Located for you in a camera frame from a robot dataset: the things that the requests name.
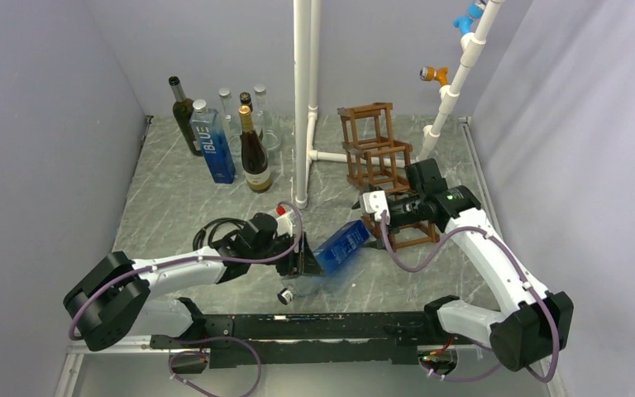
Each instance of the white label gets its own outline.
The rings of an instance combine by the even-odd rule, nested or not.
[[[247,182],[254,186],[265,183],[267,180],[269,180],[270,176],[271,171],[269,166],[267,166],[266,170],[264,170],[264,172],[262,172],[261,174],[250,174],[249,172],[245,171],[245,178],[247,178]]]

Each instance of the blue faucet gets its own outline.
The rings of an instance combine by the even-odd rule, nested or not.
[[[471,24],[473,24],[476,19],[480,19],[482,16],[483,9],[473,2],[466,10],[465,15],[462,15],[454,20],[454,27],[458,27],[461,31],[461,35],[463,36],[470,33]]]

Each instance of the gray marble tabletop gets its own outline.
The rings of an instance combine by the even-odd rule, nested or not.
[[[431,117],[394,115],[396,139],[418,148],[422,128],[432,121]],[[255,194],[246,186],[238,159],[235,182],[214,184],[204,159],[191,155],[174,119],[155,117],[132,180],[114,249],[126,252],[130,258],[156,258],[191,251],[193,235],[209,221],[219,217],[249,219],[254,213],[271,211],[281,200],[290,200],[294,174],[293,124],[291,117],[279,119],[278,133],[284,144],[270,153],[274,184],[268,192]],[[360,120],[358,127],[362,136],[373,134],[371,119]],[[339,117],[321,115],[315,148],[341,153],[341,141]],[[450,186],[464,184],[481,197],[466,139],[453,117],[442,131],[434,156]],[[345,175],[346,164],[342,163],[318,161],[311,167],[309,204],[303,211],[303,219],[312,247],[360,215],[359,211],[351,210],[358,196]],[[412,231],[400,238],[417,236]],[[399,250],[398,255],[405,263],[416,265],[433,247],[433,244],[408,247]],[[253,265],[239,279],[183,289],[166,298],[189,297],[204,313],[422,310],[424,304],[448,294],[487,309],[498,308],[488,286],[452,242],[417,274],[400,270],[385,251],[361,248],[316,294],[284,306],[276,298],[281,288],[273,267]]]

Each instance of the black cable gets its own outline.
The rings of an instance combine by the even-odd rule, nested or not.
[[[231,223],[239,229],[244,227],[247,224],[247,221],[243,221],[242,219],[237,219],[237,218],[218,218],[218,219],[212,220],[204,227],[201,227],[201,230],[199,230],[196,233],[196,235],[193,236],[193,242],[192,242],[193,250],[196,251],[203,248],[203,240],[205,240],[206,231],[209,227],[213,226],[213,229],[211,229],[210,234],[208,234],[208,241],[212,242],[213,238],[215,237],[215,233],[220,228],[220,226],[227,223]]]

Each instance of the floor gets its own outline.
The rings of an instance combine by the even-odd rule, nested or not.
[[[394,115],[394,134],[419,147],[422,128],[432,121],[432,117]],[[191,251],[193,235],[207,222],[219,217],[248,219],[254,213],[271,211],[281,200],[289,200],[294,174],[293,124],[291,117],[280,118],[279,134],[284,144],[279,151],[270,153],[274,185],[264,194],[254,194],[247,188],[237,161],[235,183],[214,184],[204,160],[189,153],[174,119],[156,117],[131,184],[115,250],[125,251],[130,258],[158,258]],[[373,134],[373,120],[361,120],[358,127],[362,136]],[[320,116],[315,147],[339,153],[341,142],[338,116]],[[450,186],[466,185],[481,197],[466,139],[454,117],[445,125],[434,157]],[[313,163],[309,204],[303,211],[308,241],[313,247],[360,215],[358,210],[351,210],[357,192],[346,182],[345,175],[346,164]],[[404,248],[398,254],[405,263],[415,265],[432,247],[427,244]],[[280,289],[279,276],[272,267],[253,265],[247,275],[237,280],[200,285],[168,298],[189,297],[204,313],[422,310],[428,302],[448,294],[487,309],[498,308],[483,279],[453,243],[447,244],[427,269],[415,275],[400,270],[384,251],[361,248],[317,294],[284,306],[276,298]]]

